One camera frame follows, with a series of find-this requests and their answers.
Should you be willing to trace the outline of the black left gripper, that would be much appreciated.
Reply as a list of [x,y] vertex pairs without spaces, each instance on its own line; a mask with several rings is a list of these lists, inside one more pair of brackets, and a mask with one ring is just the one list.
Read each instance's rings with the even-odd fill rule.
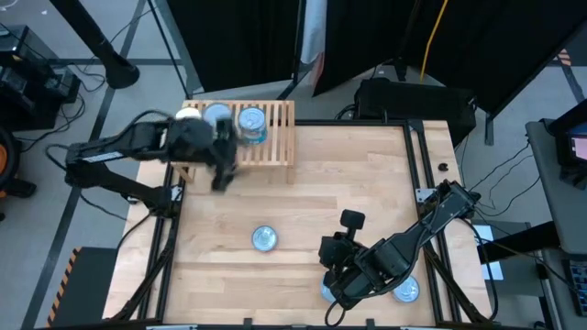
[[221,118],[213,126],[204,120],[208,144],[202,151],[203,163],[214,170],[213,192],[224,192],[237,175],[238,134],[230,118]]

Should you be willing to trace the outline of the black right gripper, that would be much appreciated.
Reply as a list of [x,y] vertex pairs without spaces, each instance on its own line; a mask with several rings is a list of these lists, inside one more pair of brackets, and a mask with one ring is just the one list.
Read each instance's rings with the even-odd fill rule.
[[343,308],[357,305],[363,289],[362,273],[354,263],[356,252],[356,246],[344,234],[321,238],[319,262],[327,268],[323,284]]

